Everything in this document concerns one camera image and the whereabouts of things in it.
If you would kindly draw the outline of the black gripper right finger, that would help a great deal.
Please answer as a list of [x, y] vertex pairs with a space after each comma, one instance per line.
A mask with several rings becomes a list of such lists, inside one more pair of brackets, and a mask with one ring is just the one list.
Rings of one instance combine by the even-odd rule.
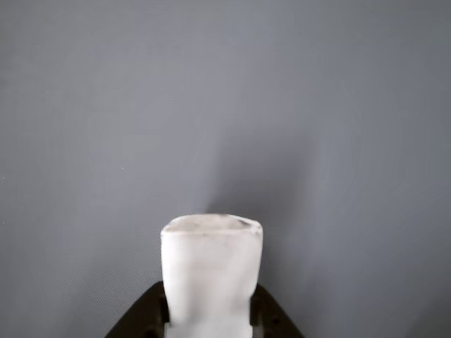
[[271, 293], [257, 285], [251, 300], [249, 323], [256, 338], [305, 338]]

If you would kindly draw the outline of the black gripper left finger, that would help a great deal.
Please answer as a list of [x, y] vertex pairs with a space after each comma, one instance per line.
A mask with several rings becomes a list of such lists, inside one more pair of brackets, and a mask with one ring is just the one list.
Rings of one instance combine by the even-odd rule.
[[163, 282], [154, 283], [123, 314], [106, 337], [165, 337], [170, 322]]

